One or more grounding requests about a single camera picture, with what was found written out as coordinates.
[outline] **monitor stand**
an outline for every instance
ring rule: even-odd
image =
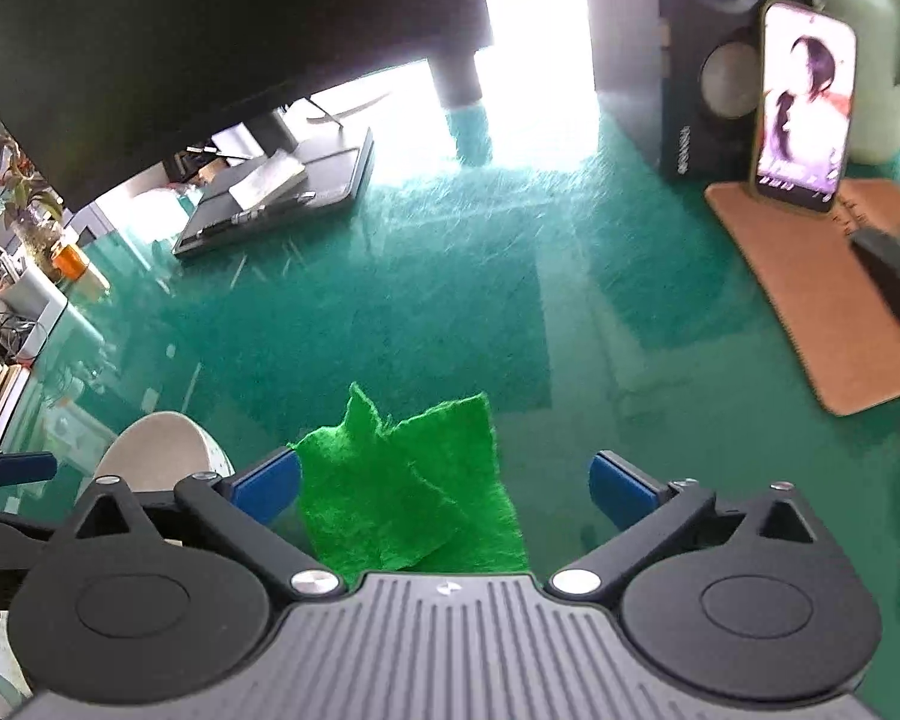
[[[370,175],[373,135],[368,127],[338,124],[331,132],[298,141],[276,111],[245,124],[266,156],[228,167],[214,177],[173,247],[173,254],[181,260],[245,241],[280,225],[346,208],[356,199],[365,177]],[[230,187],[262,165],[277,148],[283,148],[303,162],[307,177],[285,196],[266,203],[266,213],[245,223],[223,225],[223,231],[218,231],[221,228],[218,223],[242,211],[231,196]],[[217,225],[213,227],[214,234],[206,234],[206,228],[213,225]]]

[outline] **smartphone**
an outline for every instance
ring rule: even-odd
[[[751,191],[827,213],[847,167],[857,37],[788,1],[763,12],[763,95]]]

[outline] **speaker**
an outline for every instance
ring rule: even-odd
[[[765,2],[587,0],[601,106],[663,175],[746,178]]]

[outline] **green felt cloth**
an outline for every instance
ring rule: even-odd
[[[349,584],[367,570],[529,571],[487,396],[391,425],[354,384],[343,424],[295,449],[298,506],[317,558]]]

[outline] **silver bolt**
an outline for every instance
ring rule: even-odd
[[[290,586],[300,595],[326,595],[340,586],[340,580],[322,568],[308,568],[296,572],[290,578]]]
[[[826,5],[826,0],[803,0],[806,4],[810,5],[814,10],[823,10],[823,6]]]
[[[585,568],[557,571],[550,579],[550,584],[567,595],[588,595],[600,586],[600,582],[599,576]]]

